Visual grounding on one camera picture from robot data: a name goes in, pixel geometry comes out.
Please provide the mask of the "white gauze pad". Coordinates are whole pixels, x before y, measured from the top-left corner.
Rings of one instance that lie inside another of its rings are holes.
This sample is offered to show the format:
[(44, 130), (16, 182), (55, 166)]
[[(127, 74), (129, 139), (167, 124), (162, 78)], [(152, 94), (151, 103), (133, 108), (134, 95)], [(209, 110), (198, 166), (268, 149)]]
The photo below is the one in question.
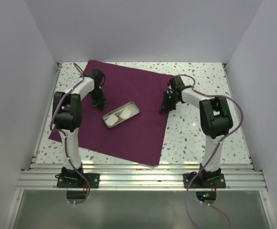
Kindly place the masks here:
[(128, 119), (128, 118), (130, 118), (130, 117), (132, 116), (132, 111), (131, 111), (131, 109), (130, 109), (130, 108), (125, 108), (125, 109), (121, 112), (120, 116), (121, 116), (123, 119)]
[(118, 117), (114, 114), (110, 115), (106, 120), (105, 123), (107, 126), (113, 126), (116, 122), (118, 122)]

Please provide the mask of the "steel instrument tray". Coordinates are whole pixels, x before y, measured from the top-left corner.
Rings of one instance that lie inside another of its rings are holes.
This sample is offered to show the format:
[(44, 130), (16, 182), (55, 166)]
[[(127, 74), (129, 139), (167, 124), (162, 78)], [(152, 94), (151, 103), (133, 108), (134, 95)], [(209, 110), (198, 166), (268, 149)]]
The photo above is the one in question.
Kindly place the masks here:
[(105, 125), (108, 128), (114, 128), (117, 125), (133, 118), (140, 113), (139, 108), (134, 102), (128, 102), (110, 112), (102, 117)]

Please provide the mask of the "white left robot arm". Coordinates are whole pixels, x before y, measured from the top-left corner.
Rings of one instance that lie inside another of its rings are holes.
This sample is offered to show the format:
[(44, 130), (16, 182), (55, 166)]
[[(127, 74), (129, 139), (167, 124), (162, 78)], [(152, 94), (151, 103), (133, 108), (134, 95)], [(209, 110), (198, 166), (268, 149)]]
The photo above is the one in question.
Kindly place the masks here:
[(78, 140), (82, 100), (89, 95), (93, 106), (102, 111), (106, 102), (102, 90), (104, 82), (104, 73), (93, 69), (91, 74), (81, 72), (78, 82), (70, 89), (54, 93), (50, 130), (59, 133), (64, 152), (64, 165), (58, 179), (67, 180), (74, 187), (82, 186), (86, 180)]

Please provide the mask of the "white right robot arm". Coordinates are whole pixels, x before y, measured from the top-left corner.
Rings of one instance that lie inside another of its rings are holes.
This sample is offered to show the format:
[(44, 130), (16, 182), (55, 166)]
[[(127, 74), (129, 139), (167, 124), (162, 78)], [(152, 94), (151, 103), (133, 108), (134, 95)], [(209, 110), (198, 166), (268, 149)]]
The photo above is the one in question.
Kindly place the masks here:
[(160, 113), (175, 110), (177, 103), (188, 103), (199, 109), (200, 126), (205, 135), (205, 152), (200, 163), (198, 182), (203, 187), (209, 187), (221, 175), (222, 139), (233, 127), (227, 100), (218, 95), (205, 95), (196, 91), (193, 85), (185, 85), (182, 75), (169, 79), (167, 85)]

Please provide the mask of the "purple cloth mat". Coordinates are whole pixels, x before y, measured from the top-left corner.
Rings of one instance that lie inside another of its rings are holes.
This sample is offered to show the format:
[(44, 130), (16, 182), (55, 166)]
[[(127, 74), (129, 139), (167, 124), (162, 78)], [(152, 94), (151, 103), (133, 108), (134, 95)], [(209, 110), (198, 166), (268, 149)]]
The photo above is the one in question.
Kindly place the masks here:
[[(100, 111), (93, 106), (89, 95), (82, 100), (79, 149), (157, 166), (168, 119), (168, 114), (160, 113), (160, 108), (170, 77), (98, 61), (89, 61), (80, 72), (91, 74), (93, 69), (104, 73), (102, 90), (106, 102), (104, 111)], [(114, 128), (108, 128), (102, 117), (128, 102), (134, 102), (140, 113)], [(58, 132), (52, 131), (51, 139), (62, 143)]]

